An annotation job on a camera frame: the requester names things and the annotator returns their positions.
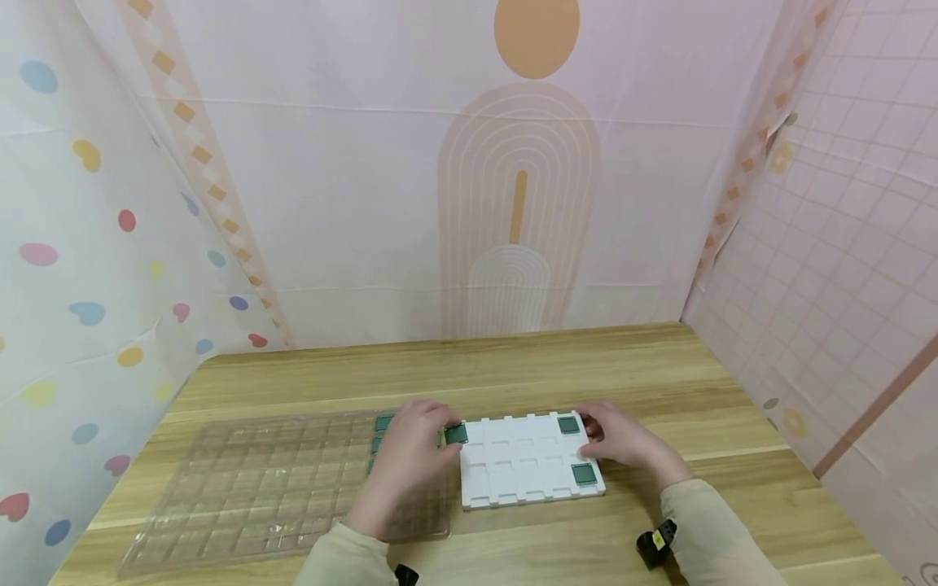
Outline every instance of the yellow heart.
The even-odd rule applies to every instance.
[[[55,385],[52,383],[32,383],[20,393],[20,397],[33,407],[45,407],[53,402]]]
[[[152,263],[150,263],[150,277],[152,278],[162,277],[164,268],[165,267],[163,263],[161,263],[160,261],[153,261]]]
[[[157,390],[153,391],[153,398],[157,401],[164,401],[173,393],[173,386],[169,383],[161,384]]]
[[[136,346],[127,348],[117,355],[117,364],[122,367],[135,367],[144,359],[144,351]]]
[[[101,153],[92,143],[81,140],[71,144],[71,150],[82,160],[84,169],[94,173],[101,168]]]

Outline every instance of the sleeve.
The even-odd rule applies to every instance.
[[[386,556],[387,543],[339,524],[316,541],[294,586],[398,586]]]
[[[664,489],[661,512],[677,525],[671,549],[690,586],[784,586],[746,525],[703,480]]]

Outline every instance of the green tile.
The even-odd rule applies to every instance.
[[[577,424],[577,418],[574,416],[557,417],[557,425],[560,426],[560,432],[564,435],[580,433],[580,425]]]
[[[591,464],[572,464],[570,468],[573,469],[573,479],[578,487],[596,484],[596,473]]]
[[[374,420],[374,430],[381,432],[387,430],[387,426],[391,424],[391,419],[394,418],[394,415],[378,415]]]
[[[467,443],[469,441],[469,434],[466,433],[466,424],[460,423],[459,425],[447,428],[443,432],[444,437],[446,438],[446,443]]]

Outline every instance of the hand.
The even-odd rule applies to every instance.
[[[460,421],[449,407],[429,398],[404,403],[387,426],[371,474],[345,525],[380,539],[401,500],[457,459],[462,444],[438,448],[436,441],[440,428]]]
[[[658,490],[693,478],[687,463],[661,438],[607,400],[576,406],[590,443],[580,448],[584,458],[614,459],[645,469]]]

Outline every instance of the curtain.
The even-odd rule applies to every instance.
[[[78,4],[315,347],[677,320],[811,2]]]
[[[0,20],[0,581],[39,584],[257,292],[69,2]]]
[[[685,317],[902,583],[925,586],[938,583],[938,5],[841,7]]]

